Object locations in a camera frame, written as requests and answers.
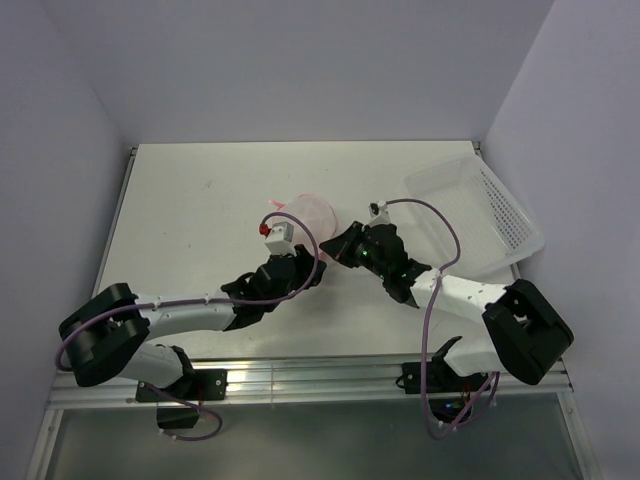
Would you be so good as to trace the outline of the white mesh laundry bag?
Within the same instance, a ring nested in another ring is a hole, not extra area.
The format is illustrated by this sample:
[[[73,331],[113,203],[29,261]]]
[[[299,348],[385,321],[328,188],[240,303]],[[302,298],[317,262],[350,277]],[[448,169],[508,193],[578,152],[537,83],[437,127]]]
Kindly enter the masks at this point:
[[[338,220],[334,209],[325,199],[317,195],[301,194],[289,202],[271,201],[271,204],[277,211],[288,213],[300,220],[309,229],[317,245],[336,234]],[[275,216],[267,221],[267,225],[272,228],[275,224],[283,222],[292,226],[291,245],[303,245],[310,254],[313,254],[313,246],[308,235],[297,223],[286,217]]]

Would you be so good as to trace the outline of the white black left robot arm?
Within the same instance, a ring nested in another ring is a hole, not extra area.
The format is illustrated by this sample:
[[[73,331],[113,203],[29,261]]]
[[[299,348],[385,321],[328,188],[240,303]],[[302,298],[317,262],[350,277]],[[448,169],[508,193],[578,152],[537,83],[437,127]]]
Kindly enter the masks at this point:
[[[212,294],[195,298],[148,297],[115,283],[90,299],[58,327],[58,370],[73,373],[80,387],[124,377],[183,399],[195,386],[191,363],[178,347],[154,339],[193,331],[230,332],[250,327],[278,305],[320,284],[326,264],[305,246],[272,255]]]

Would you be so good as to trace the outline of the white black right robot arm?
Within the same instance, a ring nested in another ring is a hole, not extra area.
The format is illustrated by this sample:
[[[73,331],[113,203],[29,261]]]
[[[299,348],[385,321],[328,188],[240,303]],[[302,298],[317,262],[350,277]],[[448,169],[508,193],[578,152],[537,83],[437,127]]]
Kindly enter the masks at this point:
[[[444,311],[484,327],[473,340],[454,335],[434,354],[433,378],[443,389],[493,371],[537,385],[574,342],[572,330],[532,282],[491,284],[444,274],[412,259],[393,224],[355,222],[320,248],[347,268],[379,277],[400,304]]]

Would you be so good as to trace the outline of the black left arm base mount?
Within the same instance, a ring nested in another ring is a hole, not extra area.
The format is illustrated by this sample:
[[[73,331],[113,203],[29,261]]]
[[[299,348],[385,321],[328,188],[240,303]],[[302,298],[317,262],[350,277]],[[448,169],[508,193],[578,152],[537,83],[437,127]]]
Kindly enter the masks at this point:
[[[175,351],[183,364],[182,377],[164,388],[139,381],[135,401],[157,404],[156,424],[161,435],[181,442],[212,439],[221,433],[223,419],[205,403],[225,398],[228,371],[222,368],[195,369],[183,350],[175,348]],[[186,435],[185,432],[193,429],[203,417],[214,420],[214,430],[203,435]]]

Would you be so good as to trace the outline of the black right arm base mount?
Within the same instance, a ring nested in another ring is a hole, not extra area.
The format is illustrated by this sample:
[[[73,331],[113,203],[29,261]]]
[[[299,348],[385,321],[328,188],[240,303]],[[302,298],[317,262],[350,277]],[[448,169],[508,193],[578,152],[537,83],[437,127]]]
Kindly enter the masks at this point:
[[[472,394],[478,391],[487,379],[486,375],[480,373],[461,377],[444,361],[445,354],[461,339],[461,336],[455,336],[448,340],[427,362],[427,394],[453,394],[453,397],[429,400],[431,413],[438,421],[447,424],[455,419],[469,403]],[[396,378],[395,385],[406,395],[418,395],[421,386],[420,363],[403,363],[401,375]]]

